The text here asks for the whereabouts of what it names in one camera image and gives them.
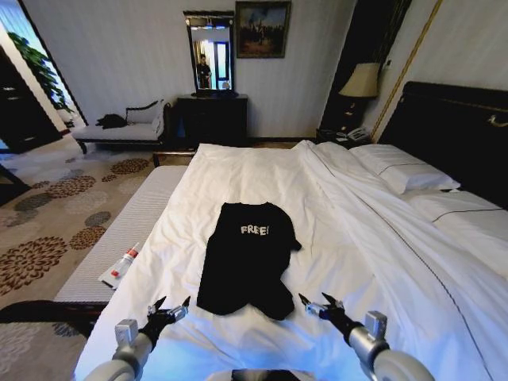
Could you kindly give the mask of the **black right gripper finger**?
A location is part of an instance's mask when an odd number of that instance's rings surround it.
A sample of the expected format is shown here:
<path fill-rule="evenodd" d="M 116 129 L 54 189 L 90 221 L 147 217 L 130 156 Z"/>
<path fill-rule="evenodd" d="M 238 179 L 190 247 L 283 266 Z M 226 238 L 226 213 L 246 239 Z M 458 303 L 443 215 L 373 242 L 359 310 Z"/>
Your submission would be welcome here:
<path fill-rule="evenodd" d="M 303 294 L 298 294 L 302 304 L 305 307 L 305 311 L 308 314 L 312 314 L 314 316 L 319 316 L 321 313 L 321 306 L 315 302 L 311 302 L 307 297 Z"/>
<path fill-rule="evenodd" d="M 324 292 L 322 292 L 321 294 L 328 302 L 327 304 L 324 305 L 325 311 L 327 311 L 327 312 L 337 312 L 337 311 L 344 312 L 344 305 L 343 305 L 342 301 L 337 300 L 333 296 L 326 294 Z"/>

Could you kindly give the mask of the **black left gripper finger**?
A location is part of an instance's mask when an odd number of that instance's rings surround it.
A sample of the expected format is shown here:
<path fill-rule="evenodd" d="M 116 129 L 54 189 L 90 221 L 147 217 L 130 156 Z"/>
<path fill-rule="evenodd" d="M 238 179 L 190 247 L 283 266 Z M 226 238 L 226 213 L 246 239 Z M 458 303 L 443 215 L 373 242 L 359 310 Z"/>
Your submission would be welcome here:
<path fill-rule="evenodd" d="M 153 317 L 153 316 L 164 316 L 164 315 L 166 315 L 167 311 L 161 309 L 161 306 L 164 304 L 165 299 L 166 299 L 166 296 L 162 297 L 161 299 L 157 300 L 152 305 L 150 305 L 148 307 L 147 316 L 148 317 Z"/>
<path fill-rule="evenodd" d="M 186 317 L 188 314 L 188 307 L 190 305 L 191 297 L 188 296 L 180 306 L 171 309 L 168 314 L 173 321 L 179 321 Z"/>

